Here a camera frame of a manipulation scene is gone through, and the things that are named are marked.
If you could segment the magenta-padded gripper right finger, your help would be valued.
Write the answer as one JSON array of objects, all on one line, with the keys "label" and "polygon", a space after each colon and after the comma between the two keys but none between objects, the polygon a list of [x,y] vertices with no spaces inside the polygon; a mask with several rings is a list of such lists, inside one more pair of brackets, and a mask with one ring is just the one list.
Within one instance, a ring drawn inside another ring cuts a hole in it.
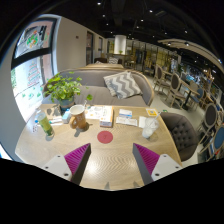
[{"label": "magenta-padded gripper right finger", "polygon": [[136,143],[133,144],[133,155],[145,185],[182,169],[168,154],[158,155]]}]

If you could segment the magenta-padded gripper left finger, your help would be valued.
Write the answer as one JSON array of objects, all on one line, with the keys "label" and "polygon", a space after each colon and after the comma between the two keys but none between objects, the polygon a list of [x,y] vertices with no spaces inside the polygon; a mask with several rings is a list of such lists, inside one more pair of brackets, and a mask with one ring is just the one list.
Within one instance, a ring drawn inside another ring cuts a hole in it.
[{"label": "magenta-padded gripper left finger", "polygon": [[90,155],[91,144],[87,143],[65,156],[60,154],[54,156],[42,169],[79,185]]}]

